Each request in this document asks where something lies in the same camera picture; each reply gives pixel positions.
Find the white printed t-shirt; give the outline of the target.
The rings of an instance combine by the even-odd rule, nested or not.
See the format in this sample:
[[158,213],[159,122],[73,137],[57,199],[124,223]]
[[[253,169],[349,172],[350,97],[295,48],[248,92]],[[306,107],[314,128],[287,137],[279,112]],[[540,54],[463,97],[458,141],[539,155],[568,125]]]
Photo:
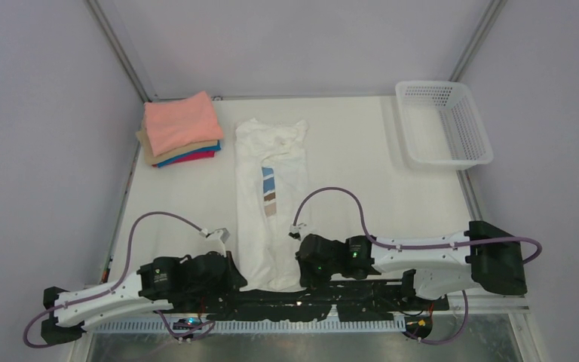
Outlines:
[[289,233],[308,193],[307,132],[304,120],[265,124],[254,118],[235,130],[236,260],[246,290],[301,290],[299,241]]

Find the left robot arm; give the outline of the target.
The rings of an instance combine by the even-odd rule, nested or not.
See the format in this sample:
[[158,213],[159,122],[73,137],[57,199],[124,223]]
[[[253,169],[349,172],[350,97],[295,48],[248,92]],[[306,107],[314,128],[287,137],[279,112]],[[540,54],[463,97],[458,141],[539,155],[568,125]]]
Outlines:
[[49,315],[41,322],[41,337],[49,345],[58,345],[134,314],[201,314],[212,298],[246,285],[230,253],[158,257],[119,281],[75,292],[47,288],[43,305]]

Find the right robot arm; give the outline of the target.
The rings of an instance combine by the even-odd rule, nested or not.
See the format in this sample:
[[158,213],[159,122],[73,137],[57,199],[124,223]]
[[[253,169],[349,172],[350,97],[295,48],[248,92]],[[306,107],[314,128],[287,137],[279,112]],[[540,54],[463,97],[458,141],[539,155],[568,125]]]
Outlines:
[[448,293],[480,287],[502,296],[523,296],[528,288],[525,239],[484,221],[471,221],[465,231],[438,238],[393,239],[366,235],[337,241],[293,226],[289,236],[301,242],[296,252],[299,283],[315,288],[335,275],[365,280],[402,272],[401,302],[420,309]]

